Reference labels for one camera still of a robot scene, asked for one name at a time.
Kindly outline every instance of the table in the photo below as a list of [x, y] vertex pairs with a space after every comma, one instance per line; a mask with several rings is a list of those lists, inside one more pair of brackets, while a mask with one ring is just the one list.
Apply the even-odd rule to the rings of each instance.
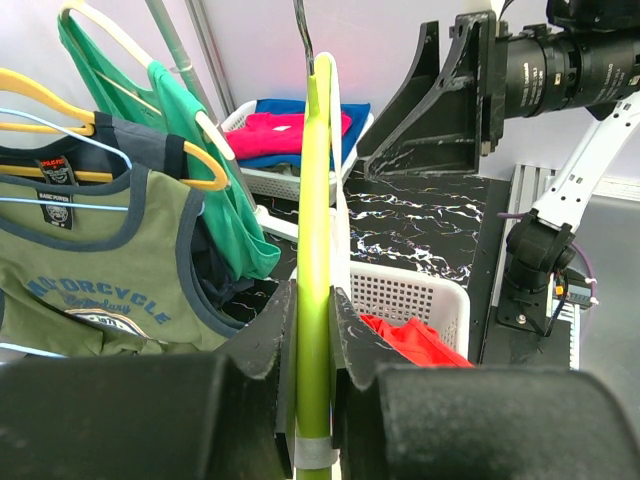
[[[489, 200], [496, 203], [494, 200], [498, 199], [499, 205], [489, 205], [492, 215], [504, 209], [508, 182], [459, 175], [366, 181], [363, 165], [363, 162], [356, 164], [345, 184], [350, 210], [351, 259], [424, 272], [468, 288], [485, 224], [494, 230], [485, 243], [496, 249], [499, 246], [502, 231], [495, 228], [498, 224], [483, 222], [483, 218]], [[263, 196], [256, 196], [256, 201], [266, 206], [272, 215], [298, 222], [296, 202]], [[269, 279], [256, 281], [253, 288], [236, 295], [225, 305], [224, 310], [234, 318], [253, 319], [278, 283], [288, 280], [296, 266], [296, 245], [272, 236], [269, 239], [282, 250], [280, 262]], [[480, 334], [483, 330], [480, 319], [486, 314], [480, 312], [482, 302], [477, 303], [478, 320], [472, 322], [472, 330]], [[474, 356], [479, 348], [471, 348]]]

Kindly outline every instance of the yellow hanger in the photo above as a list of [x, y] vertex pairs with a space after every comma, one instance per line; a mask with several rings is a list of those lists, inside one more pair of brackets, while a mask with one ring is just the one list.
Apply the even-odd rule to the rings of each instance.
[[[25, 77], [17, 72], [7, 70], [6, 68], [0, 68], [0, 90], [17, 93], [24, 95], [34, 100], [51, 107], [60, 113], [68, 115], [69, 117], [80, 120], [84, 125], [82, 127], [69, 128], [72, 132], [80, 135], [93, 135], [95, 132], [96, 116], [93, 112], [88, 110], [82, 110], [81, 108], [74, 107], [68, 104], [60, 97], [56, 96], [53, 92], [43, 87], [36, 81]], [[10, 130], [14, 132], [35, 132], [35, 133], [60, 133], [50, 127], [44, 125], [29, 125], [29, 124], [17, 124], [17, 123], [5, 123], [0, 122], [0, 130]], [[184, 143], [184, 151], [189, 155], [193, 155], [202, 163], [204, 163], [209, 170], [215, 175], [215, 180], [181, 180], [185, 185], [189, 185], [193, 188], [200, 190], [215, 191], [223, 190], [229, 184], [229, 178], [226, 172], [220, 166], [220, 164], [203, 149], [190, 142]], [[42, 177], [42, 172], [38, 168], [32, 167], [16, 167], [13, 165], [0, 165], [0, 173], [9, 175], [21, 175], [29, 177]], [[91, 182], [110, 182], [113, 177], [110, 174], [104, 174], [99, 172], [77, 172], [76, 176], [78, 180], [91, 181]]]

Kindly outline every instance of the olive green tank top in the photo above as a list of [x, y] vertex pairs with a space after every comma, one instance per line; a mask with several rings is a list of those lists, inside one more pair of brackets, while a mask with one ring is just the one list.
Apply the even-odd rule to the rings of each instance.
[[55, 207], [0, 202], [0, 335], [11, 343], [69, 356], [210, 351], [242, 325], [194, 281], [202, 192], [139, 164], [88, 187], [0, 176], [2, 196], [36, 190], [128, 210], [72, 208], [67, 229], [51, 222], [64, 215]]
[[[218, 160], [231, 179], [231, 186], [224, 191], [207, 192], [204, 221], [234, 281], [241, 277], [269, 276], [280, 260], [280, 249], [265, 239], [227, 160], [213, 143], [203, 139], [195, 121], [197, 113], [206, 113], [202, 104], [157, 61], [148, 67], [151, 89], [136, 85], [116, 68], [73, 17], [64, 20], [59, 17], [58, 30], [62, 44], [102, 112], [184, 137]], [[189, 156], [187, 163], [191, 178], [213, 180], [213, 174], [202, 162]]]

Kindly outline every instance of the gray surface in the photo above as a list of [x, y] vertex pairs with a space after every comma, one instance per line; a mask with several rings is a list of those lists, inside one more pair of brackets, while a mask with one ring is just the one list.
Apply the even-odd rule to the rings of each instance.
[[581, 369], [609, 386], [640, 434], [639, 237], [640, 203], [593, 197], [576, 240], [594, 264], [601, 303], [590, 328], [583, 324]]

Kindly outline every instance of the light blue hanger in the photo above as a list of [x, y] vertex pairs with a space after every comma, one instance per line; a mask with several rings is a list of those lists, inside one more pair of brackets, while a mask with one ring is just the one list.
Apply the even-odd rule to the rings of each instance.
[[37, 348], [23, 347], [21, 345], [14, 345], [13, 343], [0, 343], [0, 348], [5, 350], [12, 350], [14, 352], [26, 353], [28, 355], [38, 355], [39, 357], [51, 357], [51, 358], [67, 358], [59, 353], [47, 352], [46, 350], [38, 350]]
[[[129, 170], [131, 170], [132, 165], [131, 165], [131, 160], [129, 159], [129, 157], [124, 153], [121, 152], [120, 150], [110, 147], [109, 145], [105, 145], [104, 143], [100, 143], [100, 142], [96, 142], [95, 140], [92, 140], [91, 138], [87, 138], [84, 137], [82, 135], [79, 135], [77, 133], [74, 133], [70, 130], [67, 130], [64, 127], [61, 127], [60, 125], [56, 125], [55, 123], [51, 123], [48, 122], [46, 120], [43, 120], [40, 117], [36, 117], [35, 115], [31, 115], [30, 113], [25, 113], [25, 112], [20, 112], [19, 110], [11, 110], [8, 108], [0, 108], [0, 113], [4, 113], [7, 115], [15, 115], [17, 117], [24, 117], [24, 118], [28, 118], [29, 120], [33, 120], [34, 122], [38, 122], [41, 123], [42, 125], [46, 125], [47, 127], [51, 127], [55, 130], [58, 130], [59, 132], [62, 132], [66, 135], [69, 135], [70, 137], [76, 138], [80, 141], [83, 141], [85, 143], [88, 143], [89, 145], [94, 145], [96, 147], [102, 148], [108, 152], [114, 153], [115, 155], [118, 155], [120, 158], [122, 158], [122, 160], [124, 160], [124, 163], [127, 165], [127, 168]], [[109, 210], [109, 211], [115, 211], [115, 212], [126, 212], [129, 208], [128, 207], [115, 207], [115, 206], [111, 206], [111, 205], [90, 205], [90, 204], [86, 204], [86, 203], [65, 203], [65, 202], [56, 202], [53, 200], [34, 200], [31, 198], [15, 198], [15, 197], [0, 197], [0, 202], [12, 202], [12, 203], [30, 203], [30, 204], [36, 204], [36, 205], [55, 205], [58, 207], [72, 207], [72, 208], [90, 208], [93, 210]]]

